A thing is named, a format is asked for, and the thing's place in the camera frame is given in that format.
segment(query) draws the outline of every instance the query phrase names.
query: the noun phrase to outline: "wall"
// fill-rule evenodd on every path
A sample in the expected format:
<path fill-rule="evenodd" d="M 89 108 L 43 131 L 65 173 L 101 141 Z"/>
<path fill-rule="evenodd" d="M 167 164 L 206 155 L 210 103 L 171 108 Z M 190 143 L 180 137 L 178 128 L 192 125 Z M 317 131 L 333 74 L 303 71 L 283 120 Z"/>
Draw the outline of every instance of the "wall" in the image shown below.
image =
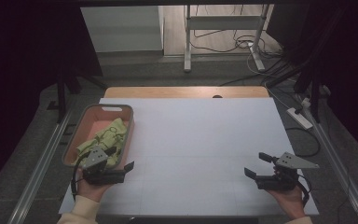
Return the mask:
<path fill-rule="evenodd" d="M 83 7 L 96 52 L 162 50 L 158 7 Z"/>

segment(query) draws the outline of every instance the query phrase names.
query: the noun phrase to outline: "power strip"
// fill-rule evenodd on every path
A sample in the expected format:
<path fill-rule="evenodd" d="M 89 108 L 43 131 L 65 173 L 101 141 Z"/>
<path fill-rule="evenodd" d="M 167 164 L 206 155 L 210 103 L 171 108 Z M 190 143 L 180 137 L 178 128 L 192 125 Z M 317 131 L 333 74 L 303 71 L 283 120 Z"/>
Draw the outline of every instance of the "power strip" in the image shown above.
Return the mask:
<path fill-rule="evenodd" d="M 313 127 L 313 125 L 301 114 L 296 114 L 296 110 L 294 108 L 290 108 L 286 110 L 286 112 L 290 115 L 290 117 L 295 119 L 305 130 Z"/>

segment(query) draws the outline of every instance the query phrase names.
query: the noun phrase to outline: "table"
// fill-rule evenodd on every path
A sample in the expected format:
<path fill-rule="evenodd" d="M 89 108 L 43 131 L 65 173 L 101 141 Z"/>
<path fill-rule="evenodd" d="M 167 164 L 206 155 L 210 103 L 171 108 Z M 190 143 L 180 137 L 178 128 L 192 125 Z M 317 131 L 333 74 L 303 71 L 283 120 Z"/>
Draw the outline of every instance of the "table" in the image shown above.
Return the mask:
<path fill-rule="evenodd" d="M 216 94 L 223 99 L 213 99 Z M 273 174 L 272 164 L 258 159 L 258 150 L 277 157 L 293 153 L 276 105 L 263 87 L 109 88 L 100 103 L 132 106 L 135 123 L 127 158 L 135 167 L 124 184 L 105 193 L 100 214 L 283 214 L 243 173 L 247 166 L 260 175 Z M 68 189 L 60 213 L 73 204 Z M 306 213 L 318 214 L 312 199 Z"/>

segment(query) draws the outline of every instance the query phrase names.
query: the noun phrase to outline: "yellow cloth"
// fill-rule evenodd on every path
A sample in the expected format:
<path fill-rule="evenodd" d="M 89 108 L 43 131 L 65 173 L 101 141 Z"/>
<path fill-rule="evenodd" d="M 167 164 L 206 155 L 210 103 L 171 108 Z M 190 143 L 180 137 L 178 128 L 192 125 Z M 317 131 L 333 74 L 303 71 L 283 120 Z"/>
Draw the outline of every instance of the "yellow cloth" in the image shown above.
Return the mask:
<path fill-rule="evenodd" d="M 108 158 L 106 164 L 106 167 L 112 167 L 116 165 L 118 161 L 121 149 L 123 148 L 124 137 L 126 133 L 127 127 L 124 125 L 123 120 L 121 118 L 115 119 L 105 129 L 97 132 L 93 139 L 86 141 L 77 147 L 78 157 L 80 157 L 84 153 L 89 152 L 95 146 L 100 146 L 103 150 L 107 150 L 110 147 L 116 147 L 117 150 L 115 154 Z"/>

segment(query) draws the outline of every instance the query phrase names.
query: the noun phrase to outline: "gray floor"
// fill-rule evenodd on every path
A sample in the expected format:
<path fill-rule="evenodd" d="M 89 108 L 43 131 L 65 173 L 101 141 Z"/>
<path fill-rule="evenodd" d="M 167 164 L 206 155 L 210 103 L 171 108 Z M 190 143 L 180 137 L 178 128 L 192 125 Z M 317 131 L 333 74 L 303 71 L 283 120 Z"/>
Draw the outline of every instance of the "gray floor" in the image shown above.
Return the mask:
<path fill-rule="evenodd" d="M 183 59 L 164 58 L 160 55 L 138 54 L 128 55 L 100 55 L 103 77 L 97 77 L 108 86 L 218 86 L 230 80 L 253 75 L 246 66 L 247 56 L 214 56 L 195 57 L 191 73 L 183 72 Z M 265 60 L 266 67 L 272 65 L 274 60 Z M 231 85 L 259 85 L 263 76 L 253 77 L 232 83 Z M 88 81 L 80 78 L 82 92 L 78 95 L 69 95 L 76 99 L 75 112 L 70 118 L 70 124 L 76 124 L 85 106 L 97 104 L 103 97 L 104 91 Z M 272 92 L 288 106 L 296 106 L 289 95 L 293 95 L 293 84 L 287 80 Z M 15 152 L 0 173 L 0 223 L 7 223 L 10 215 L 32 171 L 48 143 L 58 118 L 57 111 L 47 110 L 50 101 L 56 101 L 56 87 L 45 89 L 40 96 L 40 106 L 30 124 L 28 131 L 22 137 Z M 276 100 L 277 108 L 281 114 L 283 125 L 286 128 L 298 127 L 286 113 L 285 105 Z M 322 125 L 330 135 L 337 153 L 349 171 L 349 176 L 355 179 L 358 186 L 358 144 L 348 131 L 337 120 L 325 103 L 320 102 L 320 116 Z M 62 197 L 69 184 L 72 170 L 62 165 L 62 153 L 70 134 L 63 135 L 56 148 L 48 170 L 29 210 L 25 223 L 55 223 L 59 219 L 58 210 Z M 296 153 L 310 153 L 316 149 L 317 144 L 309 135 L 302 132 L 288 132 L 289 139 Z M 306 177 L 312 183 L 312 196 L 320 211 L 320 215 L 313 217 L 314 223 L 358 223 L 358 216 L 351 207 L 351 203 L 340 186 L 336 174 L 326 158 L 324 148 L 310 161 L 320 164 L 322 171 L 305 171 Z M 100 223 L 128 223 L 127 217 L 98 217 Z M 142 223 L 151 220 L 137 219 Z M 244 219 L 237 220 L 191 220 L 194 223 L 246 223 Z M 286 217 L 260 217 L 259 223 L 283 223 Z M 157 220 L 157 223 L 172 223 L 172 220 Z"/>

